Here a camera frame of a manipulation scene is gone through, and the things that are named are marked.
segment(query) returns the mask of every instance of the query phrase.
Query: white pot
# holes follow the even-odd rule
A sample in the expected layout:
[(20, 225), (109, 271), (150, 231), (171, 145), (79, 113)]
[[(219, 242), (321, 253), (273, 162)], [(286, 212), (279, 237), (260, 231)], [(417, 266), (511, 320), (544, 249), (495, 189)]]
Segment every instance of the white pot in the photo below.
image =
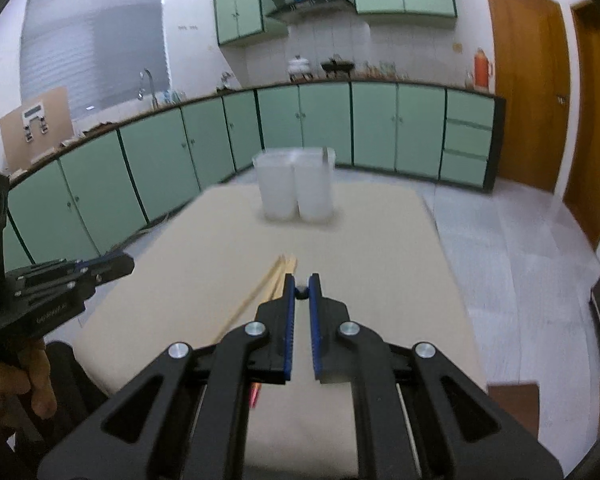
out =
[(305, 57), (296, 56), (295, 59), (290, 59), (286, 71), (289, 75), (302, 75), (311, 73), (311, 65)]

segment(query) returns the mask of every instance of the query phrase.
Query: orange thermos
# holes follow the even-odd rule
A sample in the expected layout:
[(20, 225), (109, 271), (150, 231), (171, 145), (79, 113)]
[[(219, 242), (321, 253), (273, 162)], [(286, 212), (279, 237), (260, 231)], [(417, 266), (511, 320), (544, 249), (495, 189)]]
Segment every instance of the orange thermos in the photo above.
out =
[(474, 84), (482, 88), (489, 87), (489, 78), (493, 75), (493, 65), (484, 50), (479, 48), (474, 57)]

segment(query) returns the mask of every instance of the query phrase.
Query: range hood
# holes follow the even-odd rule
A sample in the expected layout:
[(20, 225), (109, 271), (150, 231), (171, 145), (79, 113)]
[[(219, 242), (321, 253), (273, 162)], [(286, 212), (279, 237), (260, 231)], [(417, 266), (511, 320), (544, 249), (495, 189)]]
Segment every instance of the range hood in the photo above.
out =
[(301, 0), (285, 4), (267, 14), (267, 17), (287, 25), (293, 25), (301, 22), (307, 16), (331, 14), (340, 10), (355, 12), (356, 7), (349, 0)]

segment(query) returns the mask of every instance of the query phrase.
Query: human hand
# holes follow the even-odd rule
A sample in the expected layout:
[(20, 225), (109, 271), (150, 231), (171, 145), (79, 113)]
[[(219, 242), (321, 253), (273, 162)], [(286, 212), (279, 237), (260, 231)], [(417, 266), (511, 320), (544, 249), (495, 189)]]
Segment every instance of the human hand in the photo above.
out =
[(23, 369), (0, 362), (0, 426), (17, 428), (16, 416), (8, 412), (6, 396), (23, 395), (32, 389), (31, 408), (40, 418), (54, 415), (58, 404), (51, 387), (50, 366), (42, 339), (32, 340), (18, 353)]

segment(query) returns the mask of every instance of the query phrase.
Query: cardboard box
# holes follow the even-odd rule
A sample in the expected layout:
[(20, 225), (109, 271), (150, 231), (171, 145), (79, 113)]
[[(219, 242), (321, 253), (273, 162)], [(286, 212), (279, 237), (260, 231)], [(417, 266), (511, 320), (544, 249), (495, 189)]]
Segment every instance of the cardboard box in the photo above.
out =
[[(29, 124), (29, 135), (25, 122)], [(0, 133), (9, 172), (28, 170), (37, 157), (74, 136), (66, 88), (54, 88), (24, 102), (0, 119)]]

